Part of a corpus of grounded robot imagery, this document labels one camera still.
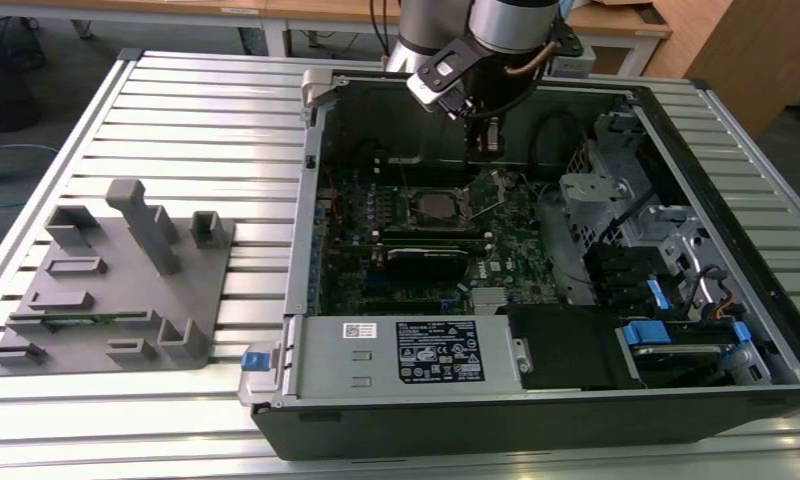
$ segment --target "gray post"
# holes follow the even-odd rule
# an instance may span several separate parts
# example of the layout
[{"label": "gray post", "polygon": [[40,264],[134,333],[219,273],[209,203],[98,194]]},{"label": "gray post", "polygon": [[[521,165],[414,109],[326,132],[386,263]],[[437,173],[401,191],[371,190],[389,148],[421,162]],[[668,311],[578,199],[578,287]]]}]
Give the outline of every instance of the gray post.
[{"label": "gray post", "polygon": [[157,212],[145,205],[142,182],[126,178],[112,180],[106,191],[106,203],[123,215],[130,234],[150,258],[157,272],[161,275],[177,272],[177,257],[169,248],[163,228],[154,221]]}]

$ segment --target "white sticker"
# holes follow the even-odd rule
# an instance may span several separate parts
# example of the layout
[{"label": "white sticker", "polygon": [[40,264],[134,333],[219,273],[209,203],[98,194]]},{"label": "white sticker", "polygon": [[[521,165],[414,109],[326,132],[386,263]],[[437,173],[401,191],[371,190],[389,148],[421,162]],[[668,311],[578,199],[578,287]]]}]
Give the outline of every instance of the white sticker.
[{"label": "white sticker", "polygon": [[257,9],[254,8],[219,8],[222,13],[235,13],[237,15],[257,15]]},{"label": "white sticker", "polygon": [[345,323],[343,338],[375,338],[375,324]]},{"label": "white sticker", "polygon": [[638,37],[665,37],[666,33],[664,32],[652,32],[650,30],[637,30],[634,35]]},{"label": "white sticker", "polygon": [[477,260],[477,278],[485,280],[487,275],[485,274],[485,263],[482,260]]}]

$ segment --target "aluminum extrusion table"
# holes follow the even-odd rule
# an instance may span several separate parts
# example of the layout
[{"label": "aluminum extrusion table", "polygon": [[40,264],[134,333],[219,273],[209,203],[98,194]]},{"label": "aluminum extrusion table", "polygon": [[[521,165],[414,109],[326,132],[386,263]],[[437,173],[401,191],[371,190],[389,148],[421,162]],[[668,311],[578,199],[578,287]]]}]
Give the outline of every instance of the aluminum extrusion table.
[{"label": "aluminum extrusion table", "polygon": [[[375,64],[145,52],[119,60],[0,247],[0,336],[48,238],[52,205],[106,214],[139,177],[171,216],[237,220],[211,363],[179,372],[0,378],[0,478],[800,478],[800,415],[688,445],[279,460],[237,401],[239,354],[279,335],[303,132],[301,73]],[[650,87],[800,309],[800,200],[710,91]]]}]

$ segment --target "wooden desk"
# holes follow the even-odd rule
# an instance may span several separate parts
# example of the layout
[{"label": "wooden desk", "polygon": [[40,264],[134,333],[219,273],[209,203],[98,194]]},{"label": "wooden desk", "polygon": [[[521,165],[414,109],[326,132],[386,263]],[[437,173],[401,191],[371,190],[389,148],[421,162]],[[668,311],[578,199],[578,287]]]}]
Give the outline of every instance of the wooden desk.
[{"label": "wooden desk", "polygon": [[[0,15],[261,28],[269,55],[285,57],[290,30],[370,33],[367,5],[369,0],[0,0]],[[381,2],[375,13],[381,20]],[[390,0],[391,34],[398,20],[399,8]],[[658,40],[670,33],[665,25],[646,24],[630,7],[586,5],[572,11],[569,23],[590,46],[628,50],[622,75],[640,75]]]},{"label": "wooden desk", "polygon": [[569,25],[596,51],[594,73],[636,77],[649,63],[668,25],[646,23],[630,6],[589,4],[572,10]]}]

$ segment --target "black cable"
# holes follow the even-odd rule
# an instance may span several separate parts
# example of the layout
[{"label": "black cable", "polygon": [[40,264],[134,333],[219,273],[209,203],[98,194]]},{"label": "black cable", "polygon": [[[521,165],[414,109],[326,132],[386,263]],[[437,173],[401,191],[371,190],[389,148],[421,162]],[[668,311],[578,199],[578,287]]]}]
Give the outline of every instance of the black cable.
[{"label": "black cable", "polygon": [[535,77],[533,78],[533,81],[530,81],[530,85],[527,86],[526,90],[521,92],[521,94],[515,98],[513,98],[507,103],[505,103],[501,107],[495,108],[494,110],[489,110],[487,112],[475,112],[467,114],[465,115],[465,118],[469,120],[485,120],[486,118],[499,117],[509,110],[515,108],[515,106],[518,106],[518,104],[526,100],[526,98],[535,90],[535,87],[538,86],[542,77],[542,70],[543,67],[539,67]]},{"label": "black cable", "polygon": [[373,7],[373,2],[375,0],[370,0],[369,2],[369,7],[370,7],[370,26],[373,27],[373,33],[375,34],[375,39],[378,40],[378,44],[382,46],[382,51],[385,52],[385,55],[389,55],[387,52],[387,44],[382,41],[382,35],[378,33],[378,27],[375,26],[375,12],[374,12],[374,7]]},{"label": "black cable", "polygon": [[[307,33],[306,30],[299,30],[298,33],[301,33],[302,35],[305,35],[305,38],[307,38],[310,40],[310,34]],[[317,32],[313,33],[314,38],[331,38],[334,36],[337,32],[331,32],[327,35],[319,35]]]},{"label": "black cable", "polygon": [[387,0],[382,0],[382,36],[385,37],[385,53],[390,56],[390,41],[387,40]]},{"label": "black cable", "polygon": [[640,197],[630,203],[630,205],[628,206],[628,208],[625,209],[625,211],[622,212],[622,214],[616,217],[613,219],[613,221],[610,222],[610,224],[608,225],[608,227],[604,229],[604,231],[601,232],[601,235],[598,235],[596,242],[600,242],[604,240],[604,238],[613,233],[613,230],[616,230],[616,228],[625,223],[625,220],[628,220],[632,215],[634,213],[637,213],[637,210],[640,210],[640,208],[642,208],[642,206],[648,203],[648,201],[652,199],[652,196],[654,195],[654,189],[649,188],[642,195],[640,195]]},{"label": "black cable", "polygon": [[346,46],[343,47],[343,49],[339,52],[337,52],[337,53],[331,52],[331,58],[337,58],[342,54],[345,54],[349,51],[349,48],[351,47],[351,44],[355,43],[355,40],[358,40],[358,34],[357,33],[351,36],[351,40],[349,40],[349,43],[346,44]]},{"label": "black cable", "polygon": [[582,144],[578,145],[578,148],[582,148],[582,145],[586,144],[586,141],[589,140],[588,135],[586,135],[586,129],[584,128],[584,124],[581,123],[580,118],[577,118],[577,116],[572,112],[569,112],[564,108],[557,108],[557,109],[552,110],[550,112],[545,113],[541,117],[538,117],[534,120],[533,125],[530,125],[530,142],[527,145],[527,170],[535,168],[535,166],[538,165],[538,158],[537,158],[538,155],[537,155],[537,148],[535,148],[535,143],[538,141],[538,135],[539,135],[539,133],[542,133],[542,128],[545,127],[545,124],[547,123],[547,121],[556,117],[566,118],[568,120],[572,121],[572,123],[577,127],[577,130],[581,133],[581,141],[582,141]]},{"label": "black cable", "polygon": [[713,263],[709,263],[708,265],[705,265],[701,268],[701,270],[696,273],[696,276],[693,277],[693,283],[690,284],[690,290],[688,291],[688,295],[685,297],[684,303],[681,304],[681,314],[680,314],[681,322],[686,322],[686,320],[688,320],[688,312],[690,311],[690,305],[693,305],[693,299],[696,298],[696,290],[698,290],[698,282],[701,282],[705,275],[708,275],[708,273],[714,269],[722,270],[717,265],[714,265]]}]

